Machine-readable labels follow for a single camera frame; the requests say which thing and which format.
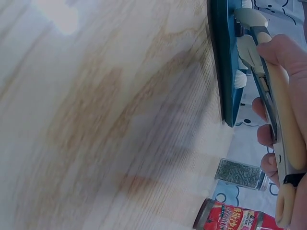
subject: finger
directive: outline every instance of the finger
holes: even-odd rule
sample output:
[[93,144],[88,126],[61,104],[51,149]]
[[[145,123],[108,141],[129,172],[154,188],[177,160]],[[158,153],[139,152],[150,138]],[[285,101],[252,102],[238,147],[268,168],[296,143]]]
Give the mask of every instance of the finger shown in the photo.
[[277,163],[274,153],[266,154],[261,160],[261,168],[265,174],[279,187]]
[[260,126],[257,131],[257,138],[258,138],[258,142],[261,145],[264,145],[266,147],[270,147],[271,149],[273,149],[273,140],[271,136],[270,125]]
[[273,37],[270,42],[259,44],[257,50],[268,62],[284,67],[290,76],[306,70],[307,53],[284,34]]
[[261,98],[258,97],[253,101],[252,108],[254,112],[257,113],[258,116],[260,116],[265,122],[268,122],[264,104]]
[[307,207],[307,174],[300,181],[295,195],[294,209],[291,220],[291,229],[307,229],[306,207]]

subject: red label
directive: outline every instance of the red label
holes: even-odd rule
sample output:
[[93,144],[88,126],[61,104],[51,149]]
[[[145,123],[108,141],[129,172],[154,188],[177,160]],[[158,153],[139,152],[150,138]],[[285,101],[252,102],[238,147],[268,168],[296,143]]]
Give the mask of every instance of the red label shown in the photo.
[[204,230],[282,230],[262,212],[215,202]]

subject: white object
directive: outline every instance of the white object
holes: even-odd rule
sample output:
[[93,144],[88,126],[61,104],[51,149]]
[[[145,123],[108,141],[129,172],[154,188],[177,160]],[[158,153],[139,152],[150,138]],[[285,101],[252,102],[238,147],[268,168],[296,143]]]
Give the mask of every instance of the white object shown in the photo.
[[238,58],[238,63],[239,63],[239,69],[248,69],[248,67],[246,67],[246,65],[243,64],[241,58]]
[[237,38],[237,48],[242,63],[247,67],[253,67],[258,76],[264,76],[264,70],[255,42],[250,35]]
[[257,10],[240,8],[235,10],[236,21],[246,29],[254,26],[268,27],[267,19]]
[[242,0],[242,8],[253,8],[251,0]]
[[235,77],[235,89],[241,89],[246,86],[248,78],[245,73],[242,71],[237,70],[236,71],[236,77]]

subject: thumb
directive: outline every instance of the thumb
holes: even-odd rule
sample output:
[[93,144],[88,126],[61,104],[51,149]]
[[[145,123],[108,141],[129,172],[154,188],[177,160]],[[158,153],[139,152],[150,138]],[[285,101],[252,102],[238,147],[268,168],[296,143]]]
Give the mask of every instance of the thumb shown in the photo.
[[307,71],[307,53],[284,34],[279,34],[270,42],[261,43],[257,50],[266,61],[285,68],[290,77]]

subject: wooden table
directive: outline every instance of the wooden table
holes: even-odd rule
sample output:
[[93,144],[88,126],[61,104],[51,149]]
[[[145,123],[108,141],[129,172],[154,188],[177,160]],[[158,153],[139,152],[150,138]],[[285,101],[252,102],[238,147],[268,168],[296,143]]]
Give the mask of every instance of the wooden table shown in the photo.
[[206,0],[0,1],[0,229],[188,230],[221,121]]

